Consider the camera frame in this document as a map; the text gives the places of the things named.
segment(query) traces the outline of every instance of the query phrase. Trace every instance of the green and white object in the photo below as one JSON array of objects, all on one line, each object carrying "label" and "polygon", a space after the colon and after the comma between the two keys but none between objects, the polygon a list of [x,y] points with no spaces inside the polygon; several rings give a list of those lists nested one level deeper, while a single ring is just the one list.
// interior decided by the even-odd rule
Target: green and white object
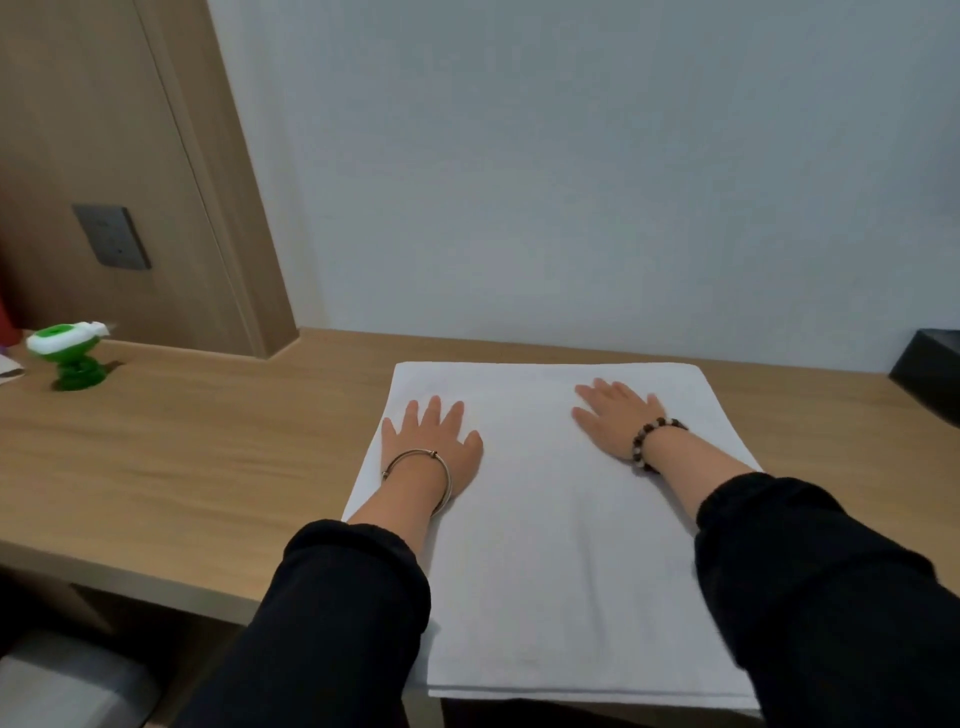
[{"label": "green and white object", "polygon": [[104,336],[110,332],[99,321],[57,324],[27,337],[27,349],[57,365],[56,389],[86,389],[107,378],[104,365],[87,355]]}]

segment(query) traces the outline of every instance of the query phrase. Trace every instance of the wall switch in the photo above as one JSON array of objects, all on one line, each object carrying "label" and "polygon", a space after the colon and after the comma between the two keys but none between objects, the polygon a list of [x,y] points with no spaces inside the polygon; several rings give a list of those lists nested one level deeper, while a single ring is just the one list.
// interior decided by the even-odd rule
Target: wall switch
[{"label": "wall switch", "polygon": [[125,207],[73,205],[73,212],[90,241],[93,254],[103,265],[130,271],[150,270],[150,260]]}]

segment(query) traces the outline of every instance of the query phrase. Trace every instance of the hand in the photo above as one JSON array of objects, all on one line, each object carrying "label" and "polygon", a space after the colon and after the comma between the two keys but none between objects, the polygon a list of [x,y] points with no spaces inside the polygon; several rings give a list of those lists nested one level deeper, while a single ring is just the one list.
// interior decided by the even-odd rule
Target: hand
[{"label": "hand", "polygon": [[[480,469],[480,459],[483,457],[483,440],[480,433],[473,430],[463,443],[458,439],[460,427],[464,421],[464,404],[461,401],[454,403],[440,421],[441,402],[439,397],[430,398],[429,404],[423,411],[423,420],[419,422],[419,405],[416,400],[407,404],[403,415],[403,425],[400,432],[388,417],[383,421],[383,455],[380,460],[380,471],[387,469],[391,461],[408,449],[436,450],[446,466],[450,468],[450,477],[453,480],[453,496],[459,496],[470,484]],[[433,462],[426,455],[410,455],[398,462],[391,475],[399,471],[409,472],[416,468],[424,473],[424,477],[436,481],[442,480],[442,488],[446,486],[444,467]]]},{"label": "hand", "polygon": [[590,405],[593,412],[573,408],[573,419],[595,446],[621,460],[633,460],[634,438],[647,423],[666,417],[657,395],[646,401],[620,381],[612,385],[595,379],[593,386],[578,384],[574,391]]}]

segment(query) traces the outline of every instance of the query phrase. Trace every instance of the black sleeve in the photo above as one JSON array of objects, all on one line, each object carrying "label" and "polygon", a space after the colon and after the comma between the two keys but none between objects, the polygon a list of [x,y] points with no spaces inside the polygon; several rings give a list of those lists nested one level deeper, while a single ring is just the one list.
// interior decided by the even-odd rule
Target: black sleeve
[{"label": "black sleeve", "polygon": [[768,724],[960,720],[960,599],[815,485],[763,473],[697,515],[697,575]]},{"label": "black sleeve", "polygon": [[310,523],[176,728],[387,726],[420,649],[430,589],[413,553],[371,525]]}]

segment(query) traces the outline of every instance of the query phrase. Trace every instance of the red object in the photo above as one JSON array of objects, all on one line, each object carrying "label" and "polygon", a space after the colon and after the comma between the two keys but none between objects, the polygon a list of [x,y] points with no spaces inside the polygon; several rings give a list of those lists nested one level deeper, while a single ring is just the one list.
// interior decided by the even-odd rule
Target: red object
[{"label": "red object", "polygon": [[0,347],[11,347],[14,344],[19,344],[22,337],[23,333],[10,323],[10,317],[3,307],[3,302],[0,301]]}]

